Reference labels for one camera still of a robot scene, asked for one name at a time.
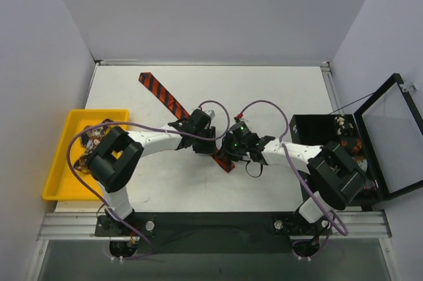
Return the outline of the orange navy striped tie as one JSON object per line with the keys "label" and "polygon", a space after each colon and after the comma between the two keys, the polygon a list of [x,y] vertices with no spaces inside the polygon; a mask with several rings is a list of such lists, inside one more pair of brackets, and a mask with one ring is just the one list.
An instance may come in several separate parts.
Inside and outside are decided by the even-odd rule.
{"label": "orange navy striped tie", "polygon": [[[167,89],[150,72],[143,72],[139,75],[139,82],[148,89],[160,102],[176,117],[176,120],[188,118],[191,114],[167,91]],[[226,172],[229,173],[235,165],[218,155],[209,155]]]}

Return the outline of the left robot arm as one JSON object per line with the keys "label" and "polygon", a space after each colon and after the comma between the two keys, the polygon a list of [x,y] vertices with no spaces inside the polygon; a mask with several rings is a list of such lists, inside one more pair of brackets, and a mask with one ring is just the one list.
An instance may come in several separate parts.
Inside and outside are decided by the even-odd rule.
{"label": "left robot arm", "polygon": [[171,122],[163,129],[130,131],[112,128],[87,159],[87,166],[100,186],[110,228],[119,236],[129,234],[134,227],[126,185],[142,157],[162,151],[186,149],[200,143],[201,138],[214,138],[210,126],[215,113],[196,109],[189,118]]}

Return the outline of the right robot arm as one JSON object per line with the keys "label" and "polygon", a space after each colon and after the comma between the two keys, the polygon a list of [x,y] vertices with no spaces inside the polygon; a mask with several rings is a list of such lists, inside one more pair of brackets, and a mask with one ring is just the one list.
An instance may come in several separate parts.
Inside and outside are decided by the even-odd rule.
{"label": "right robot arm", "polygon": [[317,226],[329,212],[344,210],[366,182],[365,171],[336,142],[324,146],[300,145],[273,136],[245,136],[229,132],[222,141],[220,154],[230,161],[249,161],[261,165],[291,167],[301,186],[309,194],[293,217],[294,229],[303,235]]}

